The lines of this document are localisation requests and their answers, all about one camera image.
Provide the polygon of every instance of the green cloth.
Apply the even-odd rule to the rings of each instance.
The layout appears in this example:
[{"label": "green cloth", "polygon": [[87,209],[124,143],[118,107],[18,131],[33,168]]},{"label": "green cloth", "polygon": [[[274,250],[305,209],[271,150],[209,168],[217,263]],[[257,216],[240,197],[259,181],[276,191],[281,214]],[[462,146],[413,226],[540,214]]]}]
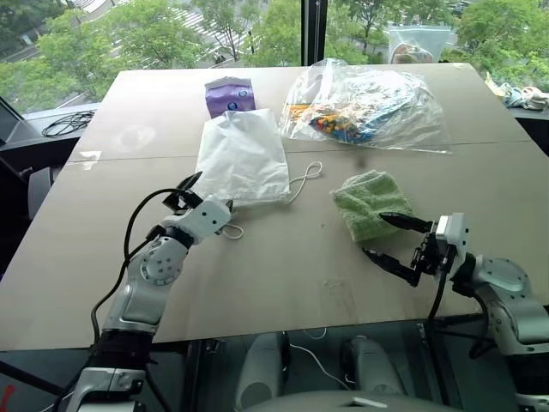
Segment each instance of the green cloth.
[{"label": "green cloth", "polygon": [[398,229],[379,217],[381,212],[412,215],[412,207],[395,179],[386,172],[370,170],[347,179],[337,191],[331,191],[337,209],[353,241],[385,236]]}]

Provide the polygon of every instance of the beige table surface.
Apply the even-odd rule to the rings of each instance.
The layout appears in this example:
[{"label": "beige table surface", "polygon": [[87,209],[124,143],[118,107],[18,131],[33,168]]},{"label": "beige table surface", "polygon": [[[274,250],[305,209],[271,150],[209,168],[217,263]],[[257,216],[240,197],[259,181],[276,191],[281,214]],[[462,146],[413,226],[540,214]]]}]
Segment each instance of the beige table surface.
[{"label": "beige table surface", "polygon": [[[469,64],[375,65],[422,75],[443,106],[451,141],[528,141]],[[222,76],[249,77],[257,108],[278,118],[288,89],[305,68],[134,70],[121,72],[103,99],[94,121],[76,144],[72,161],[197,155],[202,126],[209,119],[204,83]],[[343,150],[335,142],[315,145],[285,141],[287,152]]]},{"label": "beige table surface", "polygon": [[[495,123],[494,133],[503,133],[498,125],[506,123]],[[156,341],[426,317],[434,280],[424,276],[410,288],[373,265],[351,241],[329,197],[345,178],[372,168],[395,176],[418,216],[465,212],[471,251],[518,262],[536,296],[548,303],[546,157],[531,142],[453,149],[447,155],[311,146],[288,153],[291,176],[313,160],[323,162],[323,176],[309,180],[291,205],[241,212],[241,240],[213,237],[193,248]],[[89,310],[118,274],[131,211],[150,191],[192,173],[195,164],[193,156],[68,164],[0,284],[0,349],[89,345]],[[134,244],[166,212],[160,200],[146,207]],[[403,232],[367,245],[407,263],[420,241]],[[447,287],[440,313],[476,309]]]}]

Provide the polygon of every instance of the clear plastic bag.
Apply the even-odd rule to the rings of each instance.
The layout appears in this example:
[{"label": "clear plastic bag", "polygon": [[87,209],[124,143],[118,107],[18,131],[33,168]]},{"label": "clear plastic bag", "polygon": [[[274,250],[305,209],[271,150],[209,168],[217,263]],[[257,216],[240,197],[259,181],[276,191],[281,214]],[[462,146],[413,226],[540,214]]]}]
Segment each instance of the clear plastic bag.
[{"label": "clear plastic bag", "polygon": [[388,63],[436,63],[449,34],[446,26],[389,27]]},{"label": "clear plastic bag", "polygon": [[282,111],[291,139],[450,152],[442,107],[417,76],[326,59],[298,77]]}]

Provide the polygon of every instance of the purple package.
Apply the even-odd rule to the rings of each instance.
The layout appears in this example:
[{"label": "purple package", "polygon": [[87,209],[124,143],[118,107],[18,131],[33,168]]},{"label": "purple package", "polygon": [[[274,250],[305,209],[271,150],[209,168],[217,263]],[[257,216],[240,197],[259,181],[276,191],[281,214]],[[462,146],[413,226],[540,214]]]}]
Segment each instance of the purple package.
[{"label": "purple package", "polygon": [[222,77],[206,83],[206,106],[209,115],[216,118],[227,110],[247,112],[256,110],[250,79]]}]

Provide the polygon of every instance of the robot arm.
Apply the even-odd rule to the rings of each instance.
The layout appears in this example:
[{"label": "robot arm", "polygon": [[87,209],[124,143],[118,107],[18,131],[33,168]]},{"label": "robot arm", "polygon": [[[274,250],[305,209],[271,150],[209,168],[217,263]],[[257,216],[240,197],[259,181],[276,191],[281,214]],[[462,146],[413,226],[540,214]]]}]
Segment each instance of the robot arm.
[{"label": "robot arm", "polygon": [[199,176],[186,179],[180,192],[164,201],[173,214],[151,231],[151,241],[129,261],[127,282],[115,295],[67,412],[101,411],[105,401],[109,411],[144,410],[130,396],[141,391],[147,377],[153,337],[172,284],[189,249],[219,233],[231,219],[231,205],[212,196],[202,200],[190,191]]},{"label": "robot arm", "polygon": [[464,215],[443,215],[438,221],[399,214],[381,214],[395,226],[426,233],[413,255],[411,268],[393,257],[364,250],[383,269],[417,286],[422,273],[448,274],[452,289],[475,297],[487,312],[488,330],[516,386],[522,411],[549,411],[549,315],[532,293],[528,275],[504,258],[467,253],[469,229]]}]

